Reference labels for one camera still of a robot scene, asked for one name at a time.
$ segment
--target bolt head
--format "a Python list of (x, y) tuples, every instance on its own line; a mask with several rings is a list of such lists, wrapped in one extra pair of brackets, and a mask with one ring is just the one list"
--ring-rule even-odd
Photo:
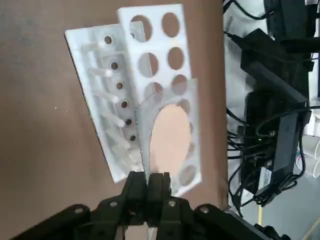
[(200, 208), (200, 211), (203, 212), (204, 214), (209, 213), (209, 208), (207, 208), (206, 206), (203, 206)]

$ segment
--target screw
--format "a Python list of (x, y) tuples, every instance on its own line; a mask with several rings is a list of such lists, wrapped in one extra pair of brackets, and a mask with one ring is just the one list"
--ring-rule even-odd
[(204, 214), (209, 213), (209, 208), (207, 208), (206, 206), (203, 206), (200, 208), (200, 211), (203, 212)]
[(81, 207), (78, 207), (78, 208), (76, 208), (75, 210), (74, 210), (74, 212), (76, 213), (76, 214), (80, 214), (80, 213), (82, 213), (84, 210), (81, 208)]
[(174, 207), (176, 205), (176, 202), (175, 201), (169, 201), (169, 206), (170, 207)]
[(118, 205), (118, 203), (116, 201), (112, 201), (109, 203), (110, 207), (115, 207)]
[(267, 167), (270, 167), (272, 165), (272, 161), (270, 160), (270, 161), (267, 161), (267, 163), (266, 163), (266, 166)]

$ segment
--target white 3d printed rack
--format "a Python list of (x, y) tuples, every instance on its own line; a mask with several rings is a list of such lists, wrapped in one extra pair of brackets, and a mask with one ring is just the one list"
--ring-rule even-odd
[[(174, 14), (179, 23), (175, 36), (168, 36), (163, 30), (162, 21), (167, 14)], [(143, 168), (149, 166), (145, 162), (149, 157), (143, 159), (142, 165), (135, 117), (137, 108), (148, 96), (170, 88), (181, 76), (188, 80), (188, 85), (190, 81), (197, 85), (191, 79), (181, 4), (123, 7), (117, 15), (120, 24), (65, 32), (83, 95), (115, 183), (126, 178), (130, 171), (150, 171)], [(148, 19), (152, 27), (149, 39), (146, 40), (143, 23), (132, 21), (135, 16)], [(173, 69), (168, 63), (169, 52), (176, 48), (183, 54), (179, 69)], [(150, 55), (157, 61), (155, 74)], [(184, 92), (177, 92), (170, 102), (184, 108), (193, 128), (187, 159), (178, 175), (171, 176), (172, 191), (180, 196), (202, 180), (196, 88), (189, 91), (185, 87)]]

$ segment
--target brown table surface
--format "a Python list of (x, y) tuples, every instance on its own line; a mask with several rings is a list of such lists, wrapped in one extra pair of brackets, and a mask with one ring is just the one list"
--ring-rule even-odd
[[(203, 182), (191, 206), (226, 205), (227, 151), (221, 0), (185, 0), (192, 74), (199, 79)], [(0, 239), (63, 208), (120, 193), (97, 140), (65, 30), (117, 23), (125, 6), (169, 0), (0, 2)]]

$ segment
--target gray floor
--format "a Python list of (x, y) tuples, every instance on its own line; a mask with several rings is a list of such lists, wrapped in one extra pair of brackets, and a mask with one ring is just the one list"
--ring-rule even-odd
[[(258, 222), (258, 206), (252, 203), (242, 210), (251, 224)], [(281, 193), (262, 210), (262, 225), (270, 225), (279, 234), (287, 234), (292, 240), (301, 240), (320, 217), (320, 178), (307, 175), (298, 185)], [(320, 225), (308, 240), (320, 239)]]

